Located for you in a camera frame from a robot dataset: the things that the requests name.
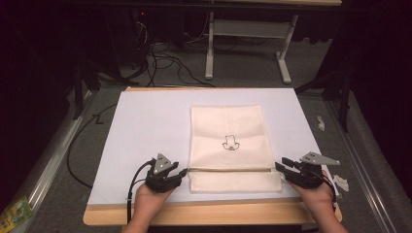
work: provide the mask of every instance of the printed design on cloth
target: printed design on cloth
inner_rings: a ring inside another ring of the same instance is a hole
[[[226,142],[223,143],[223,147],[226,150],[237,150],[239,148],[239,146],[240,146],[240,144],[236,143],[234,135],[226,136]]]

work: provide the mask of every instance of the gray carpet floor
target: gray carpet floor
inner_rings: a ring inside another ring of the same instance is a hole
[[[284,85],[281,81],[273,49],[279,46],[278,41],[262,43],[262,40],[245,40],[238,43],[232,50],[226,50],[232,47],[230,42],[218,43],[218,50],[215,52],[214,78],[209,83],[218,87],[297,87],[315,77],[329,43],[310,45],[308,41],[303,41],[291,44],[287,64],[292,77],[292,85]],[[154,51],[158,68],[154,77],[154,85],[187,85],[187,83],[199,85],[190,77],[187,70],[181,67],[179,71],[177,63],[161,58],[165,53],[179,57],[189,67],[194,77],[205,82],[203,77],[206,48],[203,43],[196,43],[185,49],[159,45],[154,48]],[[149,58],[149,60],[150,70],[153,72],[153,59]],[[123,67],[122,72],[126,75],[132,71]],[[136,79],[141,82],[141,85],[146,85],[149,80],[148,74]],[[125,88],[126,86],[119,83],[102,81],[100,91],[93,93],[93,101],[84,112],[85,119],[82,125],[85,125],[93,114],[117,103],[120,92]],[[400,183],[373,140],[356,99],[351,96],[351,109],[348,114],[349,133],[342,135],[342,131],[335,123],[336,115],[330,109],[334,103],[323,101],[319,93],[319,90],[309,90],[298,97],[321,152],[341,161],[341,166],[329,166],[331,174],[348,180],[349,191],[339,188],[338,203],[343,215],[342,223],[350,232],[412,232],[412,225],[409,222],[409,219],[412,219],[410,200],[402,191]],[[92,184],[95,178],[115,110],[116,107],[113,107],[101,115],[100,121],[104,122],[103,124],[91,123],[85,127],[70,151],[72,170],[86,183]],[[317,117],[322,117],[325,121],[325,131],[319,129]],[[362,177],[357,173],[359,164],[354,163],[345,137],[351,139],[352,146],[360,156],[360,162],[366,165],[367,175],[383,200],[395,231],[385,230],[378,220],[379,217],[371,208],[369,197],[361,181]],[[23,185],[19,194],[30,194],[31,188],[39,179],[48,159],[44,157],[39,160],[39,164],[32,171],[32,176]],[[83,223],[83,214],[89,194],[90,189],[70,176],[64,160],[26,232],[120,232],[119,226],[97,227]],[[151,232],[291,232],[291,229],[278,226],[153,227]]]

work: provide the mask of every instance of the beige towel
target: beige towel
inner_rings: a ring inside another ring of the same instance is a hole
[[[191,191],[278,191],[274,167],[259,105],[191,107]]]

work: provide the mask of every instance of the hand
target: hand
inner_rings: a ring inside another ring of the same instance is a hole
[[[301,196],[303,203],[318,223],[322,233],[347,233],[348,231],[337,220],[332,208],[333,194],[326,183],[313,189],[304,189],[294,183],[289,183]]]
[[[133,217],[122,232],[147,232],[151,221],[160,212],[173,190],[157,193],[150,190],[144,183],[140,185],[136,191]]]

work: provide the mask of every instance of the person's left hand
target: person's left hand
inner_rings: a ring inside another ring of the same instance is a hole
[[[140,185],[136,191],[133,217],[122,232],[147,232],[151,221],[160,212],[164,202],[173,190],[157,193],[149,189],[144,183]]]

